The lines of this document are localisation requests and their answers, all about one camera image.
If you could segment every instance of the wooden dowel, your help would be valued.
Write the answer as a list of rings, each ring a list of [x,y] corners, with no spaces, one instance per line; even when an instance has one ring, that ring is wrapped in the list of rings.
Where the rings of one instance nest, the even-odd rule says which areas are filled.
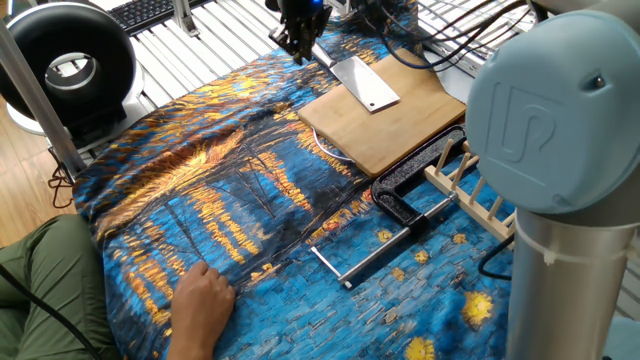
[[[464,170],[462,170],[462,171],[467,170],[467,169],[468,169],[469,167],[471,167],[473,164],[477,163],[477,162],[478,162],[478,160],[480,160],[480,156],[474,156],[474,157],[472,157],[472,158],[471,158],[471,160],[469,160],[469,162],[467,162],[467,166],[465,166],[465,167],[464,167]],[[458,174],[458,171],[460,171],[460,169],[462,169],[462,164],[461,164],[461,166],[460,166],[458,169],[453,170],[453,172],[451,172],[451,174],[447,175],[447,177],[449,178],[449,180],[451,180],[451,179],[453,179],[454,177],[456,177],[456,175]]]
[[[462,174],[464,174],[464,169],[467,168],[467,162],[469,161],[470,157],[471,157],[471,154],[469,153],[464,154],[464,157],[462,158],[462,162],[460,163],[460,167],[458,168],[458,173],[453,178],[453,183],[451,184],[451,190],[454,190],[455,188],[458,187],[458,183],[460,182],[460,179],[462,179]]]
[[[509,228],[507,229],[507,237],[513,235],[514,232],[516,232],[516,222],[515,221],[512,222],[511,226],[509,226]]]
[[[496,202],[493,203],[491,210],[489,210],[489,216],[487,216],[487,220],[491,220],[493,219],[494,216],[496,216],[496,213],[498,212],[498,209],[500,208],[501,205],[502,205],[502,196],[498,196],[498,198],[496,199]]]
[[[478,197],[478,194],[480,194],[480,190],[482,190],[483,186],[484,186],[484,178],[480,177],[480,180],[478,180],[478,183],[476,184],[476,188],[473,189],[473,192],[471,193],[471,197],[469,198],[469,204],[473,204],[476,201],[476,198]]]
[[[442,150],[442,155],[440,155],[440,160],[438,160],[438,165],[436,166],[436,175],[442,171],[442,167],[444,166],[444,162],[447,160],[447,156],[449,155],[449,150],[453,146],[453,139],[449,139],[447,141],[447,145],[444,146],[444,150]]]
[[[515,220],[515,218],[516,218],[516,213],[513,213],[513,214],[509,215],[508,218],[504,219],[504,221],[502,222],[502,225],[508,227],[509,225],[511,225],[513,220]]]
[[[464,150],[464,152],[471,152],[468,140],[462,143],[462,150]]]

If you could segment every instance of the metal clamp bar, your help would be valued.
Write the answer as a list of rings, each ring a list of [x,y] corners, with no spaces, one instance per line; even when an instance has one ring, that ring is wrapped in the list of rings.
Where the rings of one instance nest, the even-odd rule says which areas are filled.
[[[51,141],[58,158],[67,167],[71,176],[75,177],[87,165],[82,161],[78,149],[73,145],[58,114],[4,23],[0,26],[0,63]]]
[[[318,249],[315,246],[311,247],[311,252],[316,254],[316,256],[318,257],[318,259],[320,259],[320,261],[322,261],[325,265],[327,265],[327,267],[329,268],[329,270],[331,270],[334,274],[336,274],[336,276],[338,278],[340,278],[340,272],[338,270],[336,270],[336,268],[333,267],[333,265],[331,265],[331,263],[329,262],[329,260],[327,260],[324,256],[322,256],[322,254],[320,254],[320,251],[318,251]],[[351,283],[348,281],[345,281],[344,283],[342,283],[347,289],[351,289]]]
[[[427,219],[431,219],[434,216],[436,216],[439,212],[441,212],[442,210],[444,210],[447,206],[449,206],[449,204],[451,204],[452,202],[458,200],[458,194],[455,192],[451,192],[449,193],[449,195],[447,196],[446,199],[442,200],[441,202],[439,202],[438,204],[436,204],[434,207],[432,207],[429,211],[427,211],[424,216]],[[382,244],[379,248],[377,248],[374,252],[372,252],[371,254],[369,254],[369,256],[367,256],[366,258],[364,258],[362,261],[360,261],[359,263],[357,263],[354,267],[352,267],[351,269],[349,269],[349,271],[347,271],[344,275],[339,276],[338,277],[338,282],[340,282],[340,284],[345,284],[347,283],[349,280],[351,280],[354,276],[356,276],[357,274],[359,274],[365,267],[367,267],[367,265],[371,264],[374,260],[376,260],[377,258],[379,258],[382,254],[384,254],[385,252],[387,252],[389,249],[391,249],[392,247],[394,247],[397,243],[399,243],[400,241],[402,241],[404,238],[406,238],[407,236],[409,236],[409,234],[411,234],[411,229],[408,227],[403,228],[402,230],[400,230],[399,233],[395,234],[389,241],[385,242],[384,244]]]
[[[196,28],[191,17],[189,0],[171,0],[171,2],[174,10],[173,20],[176,24],[191,37],[200,35],[200,31]]]

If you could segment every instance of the wooden cutting board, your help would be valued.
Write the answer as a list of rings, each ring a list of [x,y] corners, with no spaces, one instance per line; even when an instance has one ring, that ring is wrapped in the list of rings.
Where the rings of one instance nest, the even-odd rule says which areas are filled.
[[[398,54],[422,63],[409,51]],[[300,119],[353,159],[369,177],[377,177],[420,144],[458,120],[466,106],[444,91],[427,70],[402,65],[392,56],[371,66],[400,96],[390,108],[370,114],[344,85],[300,110]]]

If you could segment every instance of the black wire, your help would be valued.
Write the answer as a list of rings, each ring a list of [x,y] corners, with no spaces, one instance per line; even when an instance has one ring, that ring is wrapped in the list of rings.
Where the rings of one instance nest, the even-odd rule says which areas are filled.
[[[49,153],[51,154],[51,156],[53,156],[53,159],[58,164],[58,167],[56,167],[56,169],[53,171],[53,174],[51,174],[51,179],[47,181],[47,185],[49,186],[49,188],[53,189],[53,207],[56,209],[64,209],[73,204],[73,199],[69,199],[69,202],[66,205],[57,205],[58,192],[61,188],[73,187],[73,184],[68,178],[69,174],[65,174],[65,166],[60,160],[58,160],[58,157],[53,152],[53,148],[50,147],[47,150],[49,150]]]
[[[418,34],[415,34],[415,33],[414,33],[414,32],[412,32],[411,30],[407,29],[407,28],[406,28],[404,25],[402,25],[400,22],[398,22],[398,21],[396,20],[396,18],[395,18],[395,17],[393,17],[391,14],[389,14],[389,12],[388,12],[388,11],[387,11],[383,6],[382,6],[382,4],[380,3],[380,0],[377,0],[376,5],[378,5],[378,7],[379,7],[380,9],[382,9],[382,11],[384,12],[385,16],[387,16],[387,18],[389,18],[389,20],[391,20],[391,21],[395,22],[397,25],[401,26],[401,28],[402,28],[404,31],[406,31],[406,32],[408,32],[409,34],[413,35],[413,40],[416,40],[416,41],[427,41],[427,40],[433,40],[433,42],[441,42],[441,41],[454,40],[454,39],[457,39],[457,38],[459,38],[459,37],[462,37],[462,36],[468,35],[469,33],[473,32],[474,30],[479,29],[480,27],[482,27],[482,25],[484,25],[484,24],[485,24],[489,19],[484,20],[483,22],[481,22],[481,23],[479,23],[479,24],[477,24],[477,25],[473,26],[473,27],[472,27],[472,28],[470,28],[470,29],[465,30],[463,33],[458,34],[458,35],[456,35],[456,36],[448,37],[448,36],[446,36],[446,35],[443,35],[443,36],[445,36],[445,38],[444,38],[444,39],[435,39],[435,37],[436,37],[436,36],[438,36],[438,35],[440,35],[440,34],[442,34],[442,32],[443,32],[443,31],[447,30],[448,28],[452,27],[453,25],[457,24],[458,22],[460,22],[460,21],[464,20],[467,16],[469,16],[469,15],[473,14],[474,12],[476,12],[477,10],[479,10],[479,9],[481,9],[481,8],[483,8],[483,7],[487,6],[487,5],[489,5],[489,4],[491,4],[491,3],[492,3],[492,2],[494,2],[494,1],[496,1],[496,0],[485,0],[485,1],[483,1],[482,3],[480,3],[480,4],[476,5],[476,6],[474,6],[473,8],[471,8],[471,9],[467,10],[464,14],[460,15],[459,17],[457,17],[456,19],[454,19],[451,23],[447,24],[444,28],[442,28],[442,29],[438,30],[435,34],[432,34],[432,35],[418,35]],[[365,4],[364,4],[364,8],[366,8],[366,9],[370,9],[370,8],[369,8],[369,6],[370,6],[370,5],[369,5],[369,3],[368,3],[368,2],[365,2]],[[364,19],[366,19],[366,16],[365,16],[364,14],[362,14],[362,10],[361,10],[361,8],[359,8],[359,9],[358,9],[358,13],[359,13],[359,14],[360,14]],[[366,22],[366,23],[367,23],[367,25],[368,25],[370,28],[372,28],[374,31],[378,31],[378,29],[377,29],[375,26],[373,26],[373,25],[372,25],[368,20],[365,20],[365,22]]]
[[[516,22],[515,22],[515,24],[511,25],[507,30],[503,31],[503,32],[502,32],[502,33],[500,33],[498,36],[494,37],[493,39],[491,39],[491,40],[487,41],[487,42],[486,42],[486,43],[484,43],[484,44],[480,44],[480,45],[478,45],[478,46],[476,46],[476,47],[473,47],[473,48],[471,48],[471,49],[467,50],[463,55],[461,55],[461,56],[458,58],[458,60],[456,60],[456,61],[452,62],[449,66],[447,66],[447,67],[445,67],[445,68],[442,68],[442,69],[439,69],[439,70],[435,70],[435,69],[434,69],[434,70],[432,70],[432,71],[433,71],[433,72],[436,72],[436,73],[437,73],[437,72],[443,72],[443,71],[449,70],[449,69],[451,69],[452,67],[454,67],[454,66],[458,65],[458,63],[459,63],[460,61],[462,61],[462,59],[464,59],[464,57],[465,57],[465,56],[469,55],[469,53],[471,53],[471,52],[473,52],[473,51],[476,51],[476,50],[478,50],[478,49],[480,49],[480,48],[483,48],[483,47],[485,47],[485,46],[487,46],[487,45],[491,44],[492,42],[494,42],[494,41],[496,41],[496,40],[500,39],[500,38],[501,38],[501,37],[503,37],[505,34],[508,34],[511,30],[513,30],[513,28],[515,28],[516,26],[518,26],[518,24],[519,24],[519,23],[520,23],[520,22],[521,22],[521,21],[522,21],[522,20],[523,20],[523,19],[524,19],[528,14],[529,14],[529,12],[530,12],[530,11],[527,11],[526,13],[524,13],[524,15],[522,15],[522,17],[521,17],[520,19],[518,19],[518,21],[516,21]]]
[[[387,41],[386,37],[384,36],[384,34],[380,30],[378,30],[378,36],[380,37],[380,40],[382,41],[382,44],[387,48],[387,51],[389,51],[389,53],[396,60],[398,60],[400,63],[402,63],[403,65],[408,66],[408,67],[410,67],[412,69],[418,69],[418,70],[433,69],[435,66],[445,64],[445,63],[449,62],[449,60],[453,59],[456,55],[458,55],[458,53],[460,53],[462,50],[464,50],[469,44],[471,44],[475,39],[477,39],[484,31],[486,31],[494,22],[496,22],[498,19],[500,19],[500,17],[502,17],[502,15],[504,15],[504,14],[510,12],[510,11],[513,11],[514,9],[517,9],[517,8],[519,8],[521,6],[524,6],[524,5],[526,5],[526,2],[524,0],[518,0],[518,1],[514,1],[513,3],[505,6],[499,12],[495,13],[493,16],[491,16],[489,19],[487,19],[488,22],[486,22],[475,34],[473,34],[471,37],[469,37],[469,39],[467,39],[467,41],[465,41],[462,45],[460,45],[457,49],[455,49],[449,55],[445,56],[441,60],[438,60],[438,61],[436,61],[434,63],[426,64],[426,65],[413,64],[413,63],[410,63],[410,62],[404,60],[403,58],[401,58],[395,52],[395,50],[393,50],[393,48],[391,47],[391,45]],[[373,24],[371,24],[371,22],[369,22],[369,20],[366,17],[363,16],[363,19],[367,23],[367,25],[373,27]]]
[[[484,267],[485,265],[487,265],[489,260],[493,259],[496,255],[498,255],[500,251],[506,249],[507,246],[511,245],[514,240],[515,240],[515,235],[511,235],[505,241],[503,241],[498,246],[496,246],[491,251],[489,251],[489,253],[485,255],[482,258],[482,260],[480,260],[480,264],[478,264],[478,272],[480,272],[480,275],[484,275],[492,279],[511,281],[511,275],[495,274],[495,273],[486,271]]]
[[[20,294],[26,297],[34,305],[47,312],[49,315],[51,315],[52,318],[58,320],[60,324],[62,324],[62,326],[66,327],[67,330],[69,330],[69,332],[71,332],[73,336],[75,336],[82,343],[82,345],[84,345],[92,358],[94,358],[95,360],[101,360],[100,354],[98,354],[96,348],[91,345],[89,340],[87,340],[87,338],[82,335],[77,327],[75,327],[69,320],[67,320],[67,318],[62,316],[62,314],[56,311],[56,309],[49,306],[49,304],[42,301],[39,297],[35,296],[31,291],[24,287],[24,285],[22,285],[20,281],[18,281],[18,279],[13,277],[9,270],[2,266],[2,264],[0,264],[0,276],[7,280],[9,284],[11,284],[16,290],[18,290]]]
[[[417,40],[417,41],[427,41],[427,40],[431,40],[431,42],[433,42],[433,43],[436,43],[436,42],[444,42],[444,41],[451,41],[451,40],[455,40],[455,39],[461,38],[461,37],[463,37],[463,36],[467,36],[467,35],[469,35],[470,33],[474,32],[474,31],[478,30],[480,27],[482,27],[482,25],[484,25],[484,21],[486,21],[486,20],[484,20],[484,21],[482,21],[482,22],[480,22],[480,23],[478,23],[478,24],[476,24],[476,25],[472,26],[471,28],[469,28],[469,29],[467,29],[467,30],[465,30],[465,31],[463,31],[463,32],[461,32],[461,33],[459,33],[459,34],[455,35],[455,36],[447,36],[447,35],[442,34],[442,36],[444,36],[444,38],[443,38],[443,39],[434,39],[435,35],[440,34],[440,33],[441,33],[442,31],[444,31],[446,28],[444,28],[444,29],[442,29],[442,30],[438,31],[435,35],[426,35],[426,36],[425,36],[425,35],[419,35],[419,34],[414,33],[411,29],[408,29],[406,26],[404,26],[404,25],[403,25],[400,21],[398,21],[398,20],[397,20],[393,15],[389,14],[389,12],[387,11],[387,9],[385,9],[382,5],[380,5],[380,9],[382,10],[382,12],[384,13],[384,15],[385,15],[385,16],[386,16],[386,17],[387,17],[387,18],[388,18],[392,23],[394,23],[394,24],[395,24],[397,27],[399,27],[402,31],[404,31],[404,32],[406,32],[407,34],[409,34],[409,35],[413,36],[413,38],[414,38],[415,40]],[[456,22],[458,22],[459,20],[464,19],[465,17],[467,17],[467,16],[468,16],[468,15],[470,15],[470,14],[471,14],[470,12],[466,12],[466,13],[462,14],[459,18],[455,19],[455,20],[453,21],[453,23],[456,23]]]

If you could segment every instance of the wooden drying rack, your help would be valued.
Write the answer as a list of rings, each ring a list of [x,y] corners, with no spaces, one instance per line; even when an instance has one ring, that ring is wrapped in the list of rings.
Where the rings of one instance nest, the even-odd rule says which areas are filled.
[[[515,231],[515,212],[509,215],[504,221],[500,221],[495,216],[503,202],[501,196],[498,196],[489,211],[487,211],[487,209],[476,202],[478,194],[480,194],[482,187],[485,185],[485,180],[482,177],[480,177],[480,180],[478,180],[478,183],[476,184],[475,189],[473,189],[471,195],[467,194],[458,186],[458,184],[460,183],[460,179],[462,179],[464,171],[468,167],[480,161],[479,156],[472,156],[468,142],[465,141],[462,147],[465,151],[465,154],[462,158],[460,166],[456,170],[452,171],[449,175],[445,175],[442,173],[442,167],[444,166],[447,156],[449,155],[451,146],[453,146],[453,140],[449,139],[447,145],[444,148],[444,151],[442,152],[442,155],[440,156],[440,160],[438,161],[437,166],[434,167],[433,165],[431,165],[424,170],[424,174],[427,177],[427,180],[429,180],[429,182],[435,185],[435,187],[437,187],[444,194],[455,191],[458,194],[458,205],[460,206],[460,208],[462,208],[462,210],[464,210],[467,214],[469,214],[469,216],[471,216],[475,221],[482,225],[482,227],[484,227],[493,236],[500,240],[500,242],[505,241]]]

